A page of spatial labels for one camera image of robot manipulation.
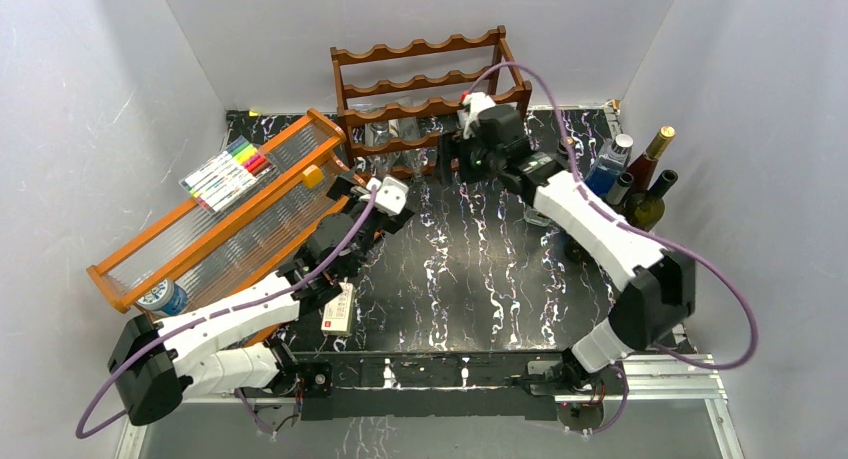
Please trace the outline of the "clear bottle without cap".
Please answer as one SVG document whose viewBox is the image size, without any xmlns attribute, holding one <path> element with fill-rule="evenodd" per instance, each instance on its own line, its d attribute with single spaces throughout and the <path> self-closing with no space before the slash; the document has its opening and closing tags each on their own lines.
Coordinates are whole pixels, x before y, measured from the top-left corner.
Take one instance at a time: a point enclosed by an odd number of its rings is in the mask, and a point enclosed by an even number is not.
<svg viewBox="0 0 848 459">
<path fill-rule="evenodd" d="M 409 143 L 422 140 L 422 137 L 419 137 L 417 134 L 410 134 L 408 132 L 404 132 L 402 139 L 405 143 Z M 413 148 L 410 150 L 403 151 L 402 157 L 406 165 L 412 171 L 413 178 L 416 181 L 422 179 L 424 176 L 424 169 L 427 167 L 429 162 L 427 150 L 422 147 Z"/>
</svg>

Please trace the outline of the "blue square bottle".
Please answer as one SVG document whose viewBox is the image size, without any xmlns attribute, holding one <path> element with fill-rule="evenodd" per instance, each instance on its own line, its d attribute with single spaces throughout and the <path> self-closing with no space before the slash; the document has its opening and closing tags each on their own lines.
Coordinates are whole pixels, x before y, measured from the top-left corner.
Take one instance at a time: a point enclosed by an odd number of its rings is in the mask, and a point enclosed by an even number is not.
<svg viewBox="0 0 848 459">
<path fill-rule="evenodd" d="M 606 141 L 584 178 L 585 186 L 598 197 L 606 195 L 625 171 L 633 144 L 633 138 L 623 133 Z"/>
</svg>

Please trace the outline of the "green bottle with tan label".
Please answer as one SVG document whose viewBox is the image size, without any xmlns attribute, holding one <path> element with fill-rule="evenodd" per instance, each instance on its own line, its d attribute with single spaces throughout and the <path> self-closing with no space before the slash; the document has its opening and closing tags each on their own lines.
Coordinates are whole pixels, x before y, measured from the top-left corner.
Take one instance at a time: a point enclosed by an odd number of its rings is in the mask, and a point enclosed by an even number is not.
<svg viewBox="0 0 848 459">
<path fill-rule="evenodd" d="M 613 210 L 620 210 L 623 207 L 625 197 L 630 191 L 634 182 L 634 177 L 629 172 L 623 172 L 615 180 L 608 193 L 605 195 L 604 201 Z"/>
</svg>

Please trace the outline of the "dark red gold-capped bottle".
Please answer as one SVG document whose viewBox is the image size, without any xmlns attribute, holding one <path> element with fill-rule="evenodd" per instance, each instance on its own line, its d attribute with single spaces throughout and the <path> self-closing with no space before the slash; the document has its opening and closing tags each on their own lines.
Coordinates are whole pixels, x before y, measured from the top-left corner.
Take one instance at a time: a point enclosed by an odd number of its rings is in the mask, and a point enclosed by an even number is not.
<svg viewBox="0 0 848 459">
<path fill-rule="evenodd" d="M 676 130 L 670 125 L 662 126 L 651 140 L 645 151 L 631 162 L 626 172 L 632 178 L 629 194 L 644 192 L 649 188 L 659 159 L 676 136 Z"/>
</svg>

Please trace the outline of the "green bottle with white label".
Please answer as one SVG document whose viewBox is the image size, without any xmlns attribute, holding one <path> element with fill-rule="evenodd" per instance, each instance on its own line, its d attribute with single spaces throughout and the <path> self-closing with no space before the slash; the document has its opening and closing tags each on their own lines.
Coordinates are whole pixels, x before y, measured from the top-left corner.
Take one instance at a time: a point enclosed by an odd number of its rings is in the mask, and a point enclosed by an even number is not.
<svg viewBox="0 0 848 459">
<path fill-rule="evenodd" d="M 677 180 L 678 173 L 666 169 L 648 190 L 633 193 L 626 200 L 623 210 L 626 222 L 632 227 L 650 232 L 664 216 L 665 195 L 677 183 Z"/>
</svg>

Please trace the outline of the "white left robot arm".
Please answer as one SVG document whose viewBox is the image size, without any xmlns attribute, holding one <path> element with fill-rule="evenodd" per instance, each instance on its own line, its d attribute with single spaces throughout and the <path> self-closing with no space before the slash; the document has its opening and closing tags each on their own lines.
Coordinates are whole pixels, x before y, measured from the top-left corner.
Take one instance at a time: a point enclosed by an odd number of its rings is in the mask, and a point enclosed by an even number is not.
<svg viewBox="0 0 848 459">
<path fill-rule="evenodd" d="M 346 196 L 349 205 L 322 219 L 299 250 L 259 282 L 193 312 L 128 320 L 107 362 L 123 416 L 135 426 L 148 425 L 189 397 L 244 388 L 286 395 L 301 386 L 309 393 L 327 393 L 329 373 L 299 364 L 281 341 L 236 344 L 314 311 L 329 321 L 351 314 L 350 281 L 361 272 L 369 250 L 415 214 L 408 193 L 408 185 L 391 176 L 361 186 L 352 173 L 343 173 L 328 195 Z"/>
</svg>

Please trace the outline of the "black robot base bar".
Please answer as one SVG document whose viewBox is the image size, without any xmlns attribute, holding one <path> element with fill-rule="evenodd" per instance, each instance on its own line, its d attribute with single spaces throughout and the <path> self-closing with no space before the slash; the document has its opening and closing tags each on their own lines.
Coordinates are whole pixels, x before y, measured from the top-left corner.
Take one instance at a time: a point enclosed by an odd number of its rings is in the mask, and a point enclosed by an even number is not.
<svg viewBox="0 0 848 459">
<path fill-rule="evenodd" d="M 297 352 L 294 365 L 281 384 L 247 386 L 245 396 L 290 405 L 304 421 L 512 416 L 595 427 L 624 391 L 610 368 L 571 383 L 556 350 Z"/>
</svg>

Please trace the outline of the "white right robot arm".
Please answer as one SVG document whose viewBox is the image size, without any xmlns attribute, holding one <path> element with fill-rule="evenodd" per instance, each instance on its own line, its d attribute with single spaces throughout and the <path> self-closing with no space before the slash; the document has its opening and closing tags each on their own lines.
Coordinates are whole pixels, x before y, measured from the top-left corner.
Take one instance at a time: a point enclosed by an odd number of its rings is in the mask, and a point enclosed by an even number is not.
<svg viewBox="0 0 848 459">
<path fill-rule="evenodd" d="M 439 140 L 439 175 L 457 172 L 465 183 L 497 179 L 576 240 L 619 292 L 607 318 L 562 354 L 565 384 L 590 392 L 605 367 L 646 350 L 694 312 L 695 262 L 629 231 L 622 216 L 574 178 L 561 156 L 531 146 L 511 106 L 472 93 L 463 110 L 462 132 Z"/>
</svg>

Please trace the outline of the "brown wooden wine rack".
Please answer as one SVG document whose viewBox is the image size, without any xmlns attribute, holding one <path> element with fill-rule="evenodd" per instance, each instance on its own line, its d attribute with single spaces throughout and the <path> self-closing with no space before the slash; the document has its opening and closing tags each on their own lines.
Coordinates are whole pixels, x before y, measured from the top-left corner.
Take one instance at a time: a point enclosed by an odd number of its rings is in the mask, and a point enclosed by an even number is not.
<svg viewBox="0 0 848 459">
<path fill-rule="evenodd" d="M 473 72 L 453 69 L 437 77 L 416 74 L 402 82 L 383 78 L 370 86 L 357 86 L 347 82 L 342 73 L 342 68 L 345 66 L 385 65 L 401 59 L 486 48 L 492 50 L 490 63 Z M 515 59 L 507 41 L 506 28 L 503 25 L 490 29 L 476 38 L 469 38 L 463 34 L 453 34 L 438 43 L 431 43 L 423 38 L 418 38 L 403 47 L 391 47 L 379 43 L 372 46 L 368 51 L 360 53 L 332 47 L 330 57 L 337 99 L 336 113 L 339 125 L 347 137 L 344 150 L 346 163 L 350 167 L 354 167 L 358 159 L 384 153 L 427 149 L 436 146 L 438 143 L 438 134 L 432 132 L 416 140 L 391 139 L 386 144 L 367 145 L 364 141 L 357 142 L 354 139 L 356 129 L 373 122 L 444 116 L 457 113 L 462 109 L 461 102 L 458 99 L 432 96 L 418 105 L 402 105 L 398 102 L 391 102 L 377 108 L 374 112 L 364 112 L 350 105 L 350 101 L 353 99 L 392 94 L 408 95 L 413 92 L 457 85 L 463 85 L 467 89 L 476 89 L 484 83 L 486 85 L 485 92 L 493 98 L 495 103 L 515 104 L 519 113 L 525 116 L 533 92 L 531 81 L 526 79 L 515 66 L 507 68 L 513 80 L 513 86 L 504 92 L 498 90 L 500 71 L 495 67 Z"/>
</svg>

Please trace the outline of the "clear bottle with gold cap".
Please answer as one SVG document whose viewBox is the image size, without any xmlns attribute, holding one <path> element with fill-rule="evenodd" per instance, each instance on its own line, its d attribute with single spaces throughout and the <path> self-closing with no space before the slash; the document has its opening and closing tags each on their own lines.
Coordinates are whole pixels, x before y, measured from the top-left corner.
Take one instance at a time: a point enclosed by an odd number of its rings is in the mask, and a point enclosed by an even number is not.
<svg viewBox="0 0 848 459">
<path fill-rule="evenodd" d="M 384 146 L 396 137 L 397 129 L 390 121 L 372 122 L 369 124 L 371 134 L 370 145 L 372 147 Z M 390 173 L 395 166 L 399 157 L 398 152 L 374 154 L 369 157 L 369 162 L 373 166 L 374 175 L 384 177 Z"/>
</svg>

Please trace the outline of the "yellow block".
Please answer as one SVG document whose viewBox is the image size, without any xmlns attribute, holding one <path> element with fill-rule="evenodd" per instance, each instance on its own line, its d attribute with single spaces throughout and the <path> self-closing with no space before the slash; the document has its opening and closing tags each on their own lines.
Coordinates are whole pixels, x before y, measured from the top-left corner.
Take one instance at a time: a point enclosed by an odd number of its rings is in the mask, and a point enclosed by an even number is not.
<svg viewBox="0 0 848 459">
<path fill-rule="evenodd" d="M 314 189 L 325 179 L 325 173 L 318 165 L 309 165 L 300 173 L 300 182 L 308 189 Z"/>
</svg>

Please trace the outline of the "white box with red label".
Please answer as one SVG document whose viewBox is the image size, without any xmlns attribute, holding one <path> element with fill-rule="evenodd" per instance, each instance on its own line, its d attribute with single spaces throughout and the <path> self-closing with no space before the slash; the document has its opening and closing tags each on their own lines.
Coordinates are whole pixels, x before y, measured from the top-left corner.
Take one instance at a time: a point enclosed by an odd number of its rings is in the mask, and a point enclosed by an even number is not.
<svg viewBox="0 0 848 459">
<path fill-rule="evenodd" d="M 327 335 L 348 336 L 353 328 L 356 289 L 349 282 L 341 287 L 342 292 L 324 306 L 321 331 Z"/>
</svg>

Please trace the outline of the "orange wooden tiered shelf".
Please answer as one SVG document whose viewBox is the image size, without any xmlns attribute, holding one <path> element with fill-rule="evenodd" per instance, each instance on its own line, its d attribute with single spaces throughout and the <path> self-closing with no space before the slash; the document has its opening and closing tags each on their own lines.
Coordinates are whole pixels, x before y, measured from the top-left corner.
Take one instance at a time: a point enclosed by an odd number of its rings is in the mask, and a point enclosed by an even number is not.
<svg viewBox="0 0 848 459">
<path fill-rule="evenodd" d="M 343 129 L 315 109 L 259 151 L 269 161 L 255 185 L 214 212 L 188 198 L 87 273 L 105 300 L 127 313 L 170 279 L 187 294 L 183 313 L 254 285 L 292 256 L 347 198 L 327 192 L 346 170 Z"/>
</svg>

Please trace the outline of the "colour marker pen pack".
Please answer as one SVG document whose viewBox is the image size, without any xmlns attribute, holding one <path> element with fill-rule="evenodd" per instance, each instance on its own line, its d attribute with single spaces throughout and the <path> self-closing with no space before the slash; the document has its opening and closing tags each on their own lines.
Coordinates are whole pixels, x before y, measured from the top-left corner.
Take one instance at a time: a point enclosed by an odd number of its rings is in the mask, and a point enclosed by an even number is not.
<svg viewBox="0 0 848 459">
<path fill-rule="evenodd" d="M 258 185 L 273 168 L 268 156 L 241 136 L 185 176 L 180 185 L 207 212 L 219 213 Z"/>
</svg>

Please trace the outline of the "blue white tape roll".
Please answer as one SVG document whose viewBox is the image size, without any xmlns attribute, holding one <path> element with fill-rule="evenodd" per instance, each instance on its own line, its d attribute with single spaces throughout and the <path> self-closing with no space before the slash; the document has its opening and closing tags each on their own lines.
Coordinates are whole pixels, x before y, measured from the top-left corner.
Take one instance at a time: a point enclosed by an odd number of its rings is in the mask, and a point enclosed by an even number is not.
<svg viewBox="0 0 848 459">
<path fill-rule="evenodd" d="M 186 291 L 171 279 L 164 279 L 136 302 L 142 309 L 161 317 L 179 315 L 187 303 Z"/>
</svg>

